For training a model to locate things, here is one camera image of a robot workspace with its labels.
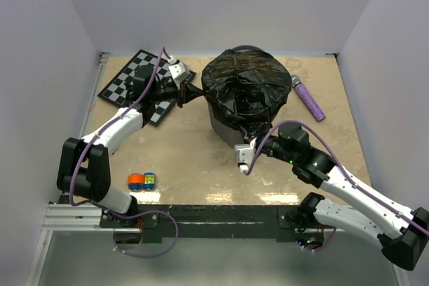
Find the grey plastic trash bin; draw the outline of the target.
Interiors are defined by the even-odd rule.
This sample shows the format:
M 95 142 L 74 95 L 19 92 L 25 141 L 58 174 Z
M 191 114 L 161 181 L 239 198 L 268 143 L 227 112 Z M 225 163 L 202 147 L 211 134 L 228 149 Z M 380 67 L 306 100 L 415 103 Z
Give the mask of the grey plastic trash bin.
M 232 48 L 231 50 L 233 52 L 263 51 L 261 48 L 251 45 L 240 45 Z M 224 143 L 226 143 L 231 148 L 234 148 L 235 145 L 244 144 L 242 132 L 229 128 L 228 126 L 218 121 L 215 118 L 213 108 L 210 104 L 208 104 L 208 114 L 210 119 L 210 125 L 213 131 Z

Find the black plastic trash bag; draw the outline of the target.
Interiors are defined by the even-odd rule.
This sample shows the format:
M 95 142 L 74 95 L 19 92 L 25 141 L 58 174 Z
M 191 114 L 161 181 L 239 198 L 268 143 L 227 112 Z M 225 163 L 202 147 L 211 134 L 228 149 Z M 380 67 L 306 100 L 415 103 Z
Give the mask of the black plastic trash bag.
M 267 133 L 287 103 L 292 77 L 284 65 L 266 51 L 225 50 L 201 72 L 207 104 L 222 124 L 244 138 Z

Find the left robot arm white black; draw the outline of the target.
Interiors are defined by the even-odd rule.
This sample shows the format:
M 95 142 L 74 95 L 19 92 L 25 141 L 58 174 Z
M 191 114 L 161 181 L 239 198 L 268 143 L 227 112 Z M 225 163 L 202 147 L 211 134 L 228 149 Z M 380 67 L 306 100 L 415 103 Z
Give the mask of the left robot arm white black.
M 69 197 L 81 197 L 115 213 L 124 227 L 139 219 L 136 199 L 117 189 L 111 181 L 109 158 L 134 132 L 147 125 L 156 104 L 175 100 L 178 106 L 202 96 L 190 83 L 190 71 L 183 62 L 169 66 L 169 76 L 158 78 L 156 67 L 140 66 L 125 85 L 124 108 L 96 131 L 81 139 L 69 138 L 62 146 L 57 187 Z

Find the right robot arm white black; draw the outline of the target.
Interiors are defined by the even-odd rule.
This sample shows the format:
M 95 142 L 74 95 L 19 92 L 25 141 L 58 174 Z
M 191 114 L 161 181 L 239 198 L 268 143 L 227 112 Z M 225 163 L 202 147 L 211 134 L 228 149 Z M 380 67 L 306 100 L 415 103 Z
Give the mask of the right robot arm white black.
M 341 206 L 310 194 L 298 212 L 303 226 L 319 223 L 340 228 L 380 246 L 384 257 L 397 267 L 414 270 L 428 244 L 428 211 L 404 206 L 362 182 L 326 143 L 323 150 L 313 147 L 309 136 L 314 134 L 300 121 L 282 121 L 265 136 L 254 135 L 236 145 L 235 161 L 245 175 L 251 174 L 261 154 L 289 163 L 299 180 L 345 202 Z

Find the purple glitter toy microphone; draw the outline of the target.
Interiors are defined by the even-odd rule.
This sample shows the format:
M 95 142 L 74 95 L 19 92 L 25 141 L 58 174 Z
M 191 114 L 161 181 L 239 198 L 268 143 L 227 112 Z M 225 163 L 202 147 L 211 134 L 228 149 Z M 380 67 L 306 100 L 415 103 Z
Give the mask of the purple glitter toy microphone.
M 292 75 L 292 87 L 296 94 L 300 97 L 301 101 L 306 105 L 316 121 L 321 122 L 325 120 L 326 115 L 319 107 L 314 97 L 310 94 L 306 86 L 302 83 L 298 75 Z

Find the orange blue toy car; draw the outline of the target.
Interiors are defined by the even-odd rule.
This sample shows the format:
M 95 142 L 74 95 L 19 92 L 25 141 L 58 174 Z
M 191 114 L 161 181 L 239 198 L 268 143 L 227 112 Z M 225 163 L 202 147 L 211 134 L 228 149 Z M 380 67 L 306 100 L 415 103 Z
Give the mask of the orange blue toy car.
M 154 190 L 156 188 L 156 175 L 152 172 L 130 174 L 127 186 L 131 191 Z

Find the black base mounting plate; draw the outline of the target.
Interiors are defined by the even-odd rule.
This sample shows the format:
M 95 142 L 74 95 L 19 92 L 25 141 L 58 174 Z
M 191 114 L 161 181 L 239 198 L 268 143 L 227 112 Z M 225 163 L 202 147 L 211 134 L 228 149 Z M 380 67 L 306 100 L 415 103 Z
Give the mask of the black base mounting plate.
M 136 219 L 102 212 L 101 228 L 112 228 L 120 242 L 161 243 L 167 238 L 274 239 L 294 242 L 298 233 L 329 229 L 297 205 L 140 204 L 143 230 Z

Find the aluminium left side rail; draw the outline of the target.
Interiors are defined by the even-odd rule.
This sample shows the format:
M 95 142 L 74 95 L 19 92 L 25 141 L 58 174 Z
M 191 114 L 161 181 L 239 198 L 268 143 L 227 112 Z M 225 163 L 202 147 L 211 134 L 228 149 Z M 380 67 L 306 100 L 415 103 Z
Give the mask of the aluminium left side rail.
M 91 113 L 93 108 L 95 107 L 95 100 L 97 99 L 97 90 L 101 84 L 101 80 L 103 78 L 103 73 L 105 70 L 105 67 L 107 65 L 107 61 L 110 57 L 110 53 L 108 52 L 102 52 L 100 54 L 100 62 L 96 77 L 96 82 L 94 85 L 94 88 L 92 89 L 90 100 L 84 115 L 84 121 L 80 128 L 79 134 L 85 134 L 86 128 L 88 127 L 88 124 L 90 123 Z M 81 145 L 80 138 L 77 139 L 70 137 L 67 139 L 63 146 L 60 156 L 60 165 L 58 170 L 58 176 L 56 180 L 57 188 L 63 193 L 69 194 L 69 198 L 66 200 L 68 203 L 70 203 L 70 199 L 74 202 L 74 205 L 79 205 L 81 203 L 85 204 L 87 203 L 87 197 L 84 197 L 83 201 L 75 202 L 73 200 L 74 196 L 68 191 L 69 186 L 68 184 L 71 183 L 72 178 L 74 177 L 74 173 L 76 173 L 76 186 L 74 187 L 74 192 L 77 192 L 79 187 L 78 185 L 80 183 L 83 183 L 83 191 L 85 191 L 86 188 L 89 187 L 89 184 L 86 184 L 84 182 L 85 175 L 87 168 L 82 167 L 82 164 L 84 161 L 82 161 L 80 164 L 78 164 L 78 161 L 80 160 L 80 155 L 83 152 L 84 144 Z

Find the aluminium rail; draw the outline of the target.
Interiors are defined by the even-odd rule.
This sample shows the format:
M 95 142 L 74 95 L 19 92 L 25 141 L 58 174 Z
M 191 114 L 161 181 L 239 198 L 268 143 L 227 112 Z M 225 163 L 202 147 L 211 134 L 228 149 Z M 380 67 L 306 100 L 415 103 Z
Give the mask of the aluminium rail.
M 46 230 L 53 231 L 113 231 L 112 228 L 101 228 L 100 219 L 102 212 L 106 211 L 108 214 L 112 214 L 107 210 L 101 210 L 96 206 L 83 205 L 78 207 L 73 207 L 69 204 L 50 204 L 43 222 L 43 227 Z M 122 219 L 136 219 L 139 229 L 143 230 L 143 221 L 141 220 L 142 216 L 149 214 L 149 212 L 138 212 L 137 218 L 122 218 L 120 216 L 114 215 Z M 321 220 L 315 220 L 320 224 L 327 224 L 330 226 L 331 230 L 333 226 L 328 223 L 324 223 Z
M 88 127 L 88 124 L 90 123 L 91 113 L 93 108 L 95 107 L 95 100 L 97 99 L 97 90 L 101 84 L 101 80 L 103 78 L 103 73 L 105 70 L 105 67 L 107 65 L 107 61 L 110 57 L 110 53 L 108 52 L 102 52 L 100 54 L 100 62 L 96 77 L 96 82 L 94 85 L 94 88 L 92 89 L 90 100 L 84 115 L 84 121 L 80 128 L 79 134 L 85 134 L 86 128 Z M 56 180 L 57 188 L 63 193 L 69 194 L 69 198 L 66 200 L 68 203 L 70 203 L 70 199 L 74 202 L 74 205 L 79 205 L 81 203 L 85 204 L 87 203 L 87 197 L 84 197 L 83 201 L 75 202 L 73 200 L 74 196 L 68 191 L 69 186 L 68 184 L 71 183 L 72 178 L 74 177 L 74 173 L 76 173 L 76 186 L 74 187 L 74 192 L 77 192 L 79 187 L 78 185 L 80 183 L 83 183 L 83 191 L 85 191 L 86 188 L 89 187 L 89 184 L 86 184 L 84 182 L 85 175 L 87 168 L 82 167 L 82 164 L 84 161 L 82 161 L 80 164 L 78 164 L 78 161 L 80 160 L 80 155 L 83 152 L 84 144 L 81 145 L 80 138 L 77 139 L 70 137 L 67 139 L 63 146 L 60 156 L 60 165 L 58 170 L 58 176 Z

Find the aluminium front rail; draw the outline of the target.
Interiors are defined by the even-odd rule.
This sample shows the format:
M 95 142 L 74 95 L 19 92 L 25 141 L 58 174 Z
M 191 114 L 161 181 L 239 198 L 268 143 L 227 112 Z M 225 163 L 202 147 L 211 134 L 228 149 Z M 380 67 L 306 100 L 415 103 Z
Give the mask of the aluminium front rail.
M 78 207 L 73 207 L 69 204 L 50 204 L 43 222 L 43 227 L 46 230 L 53 231 L 113 231 L 112 228 L 101 228 L 100 219 L 102 212 L 106 211 L 108 214 L 112 214 L 107 210 L 101 210 L 96 206 L 83 205 Z M 120 216 L 114 215 L 122 219 L 136 219 L 139 229 L 143 230 L 143 221 L 141 220 L 142 216 L 149 214 L 149 212 L 138 212 L 137 218 L 122 218 Z M 330 226 L 331 230 L 333 226 L 328 223 L 324 223 L 321 220 L 315 220 L 320 224 L 327 224 Z

